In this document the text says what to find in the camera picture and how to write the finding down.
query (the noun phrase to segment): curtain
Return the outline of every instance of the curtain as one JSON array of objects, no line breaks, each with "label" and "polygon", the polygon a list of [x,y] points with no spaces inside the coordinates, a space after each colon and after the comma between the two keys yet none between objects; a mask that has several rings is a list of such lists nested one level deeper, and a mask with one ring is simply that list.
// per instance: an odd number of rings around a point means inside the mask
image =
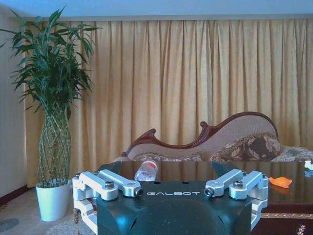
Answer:
[{"label": "curtain", "polygon": [[[201,121],[243,111],[269,116],[282,144],[313,149],[313,19],[88,23],[102,29],[83,65],[93,92],[72,108],[71,175],[114,160],[150,128],[183,144]],[[42,123],[26,112],[29,187]]]}]

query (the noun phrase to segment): upholstered backrest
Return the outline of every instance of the upholstered backrest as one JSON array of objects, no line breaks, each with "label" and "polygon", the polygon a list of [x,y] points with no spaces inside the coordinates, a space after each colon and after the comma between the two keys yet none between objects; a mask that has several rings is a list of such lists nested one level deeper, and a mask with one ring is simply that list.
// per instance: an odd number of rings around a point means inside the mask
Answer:
[{"label": "upholstered backrest", "polygon": [[245,112],[229,117],[221,124],[211,127],[202,122],[200,136],[187,145],[168,145],[157,140],[152,129],[139,137],[122,156],[134,159],[135,156],[153,152],[173,157],[184,157],[201,153],[204,157],[220,150],[226,144],[251,134],[270,133],[277,136],[272,121],[265,115],[256,112]]}]

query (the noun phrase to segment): wooden coffee table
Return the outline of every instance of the wooden coffee table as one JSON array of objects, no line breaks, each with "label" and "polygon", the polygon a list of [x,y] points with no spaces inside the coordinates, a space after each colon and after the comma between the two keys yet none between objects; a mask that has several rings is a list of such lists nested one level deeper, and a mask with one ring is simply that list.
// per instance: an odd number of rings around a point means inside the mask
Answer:
[{"label": "wooden coffee table", "polygon": [[[123,162],[121,175],[133,179],[141,162]],[[289,188],[269,186],[268,207],[252,234],[297,234],[301,225],[303,234],[313,234],[313,176],[306,177],[304,163],[300,162],[231,162],[238,169],[250,173],[261,171],[268,177],[292,179]],[[207,181],[217,175],[211,162],[160,162],[158,181]]]}]

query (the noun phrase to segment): decorative pillow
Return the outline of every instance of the decorative pillow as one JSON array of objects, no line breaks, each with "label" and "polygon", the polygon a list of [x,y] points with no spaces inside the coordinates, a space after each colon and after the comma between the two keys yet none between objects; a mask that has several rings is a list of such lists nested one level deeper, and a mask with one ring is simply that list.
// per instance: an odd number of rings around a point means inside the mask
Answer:
[{"label": "decorative pillow", "polygon": [[192,153],[190,155],[182,156],[182,157],[173,157],[173,156],[160,154],[160,153],[144,152],[134,157],[134,161],[145,161],[145,160],[155,160],[155,161],[160,161],[160,162],[205,161],[205,159],[201,156],[200,152]]},{"label": "decorative pillow", "polygon": [[271,161],[281,152],[277,137],[270,133],[258,133],[227,144],[211,155],[211,161]]},{"label": "decorative pillow", "polygon": [[301,147],[289,147],[286,146],[284,151],[276,158],[271,160],[272,162],[304,162],[313,161],[313,151]]}]

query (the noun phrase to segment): potted plant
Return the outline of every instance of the potted plant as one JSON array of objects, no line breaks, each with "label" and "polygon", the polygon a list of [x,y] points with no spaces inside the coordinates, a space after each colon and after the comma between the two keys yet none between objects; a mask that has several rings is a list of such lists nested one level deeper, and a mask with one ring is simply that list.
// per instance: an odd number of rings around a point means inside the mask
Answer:
[{"label": "potted plant", "polygon": [[[43,22],[42,17],[26,22],[12,11],[21,23],[20,30],[0,29],[13,34],[12,56],[24,54],[19,69],[14,72],[15,89],[25,85],[21,101],[31,96],[38,105],[36,111],[42,107],[45,113],[36,185],[43,221],[57,220],[67,211],[70,105],[74,99],[82,97],[82,91],[91,91],[91,80],[78,58],[87,63],[93,55],[88,31],[98,29],[87,24],[70,27],[59,22],[63,9],[53,12],[47,22]],[[78,43],[86,57],[77,51]]]}]

